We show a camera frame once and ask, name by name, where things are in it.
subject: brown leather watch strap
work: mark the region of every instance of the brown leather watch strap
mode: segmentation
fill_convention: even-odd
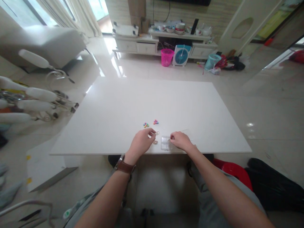
[[[117,164],[117,170],[123,171],[125,173],[131,174],[135,166],[128,165],[124,161],[119,161]]]

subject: gray sofa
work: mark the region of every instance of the gray sofa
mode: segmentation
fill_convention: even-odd
[[[0,38],[0,55],[26,71],[33,65],[18,55],[21,49],[40,55],[51,66],[61,69],[86,45],[76,30],[57,26],[30,26]]]

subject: hand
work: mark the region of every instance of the hand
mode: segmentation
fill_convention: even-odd
[[[136,133],[131,143],[130,149],[127,151],[124,162],[129,165],[135,165],[137,160],[150,148],[151,144],[156,138],[155,130],[146,128]]]
[[[193,146],[189,137],[180,131],[171,133],[170,142],[185,152],[187,152]]]

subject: white door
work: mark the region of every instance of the white door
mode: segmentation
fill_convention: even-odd
[[[236,54],[241,53],[282,4],[283,0],[243,0],[220,39],[218,50],[223,54],[233,49]]]

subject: pink trash bin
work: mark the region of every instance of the pink trash bin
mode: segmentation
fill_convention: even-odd
[[[171,49],[161,50],[161,65],[168,67],[171,64],[173,55],[174,51],[172,51]]]

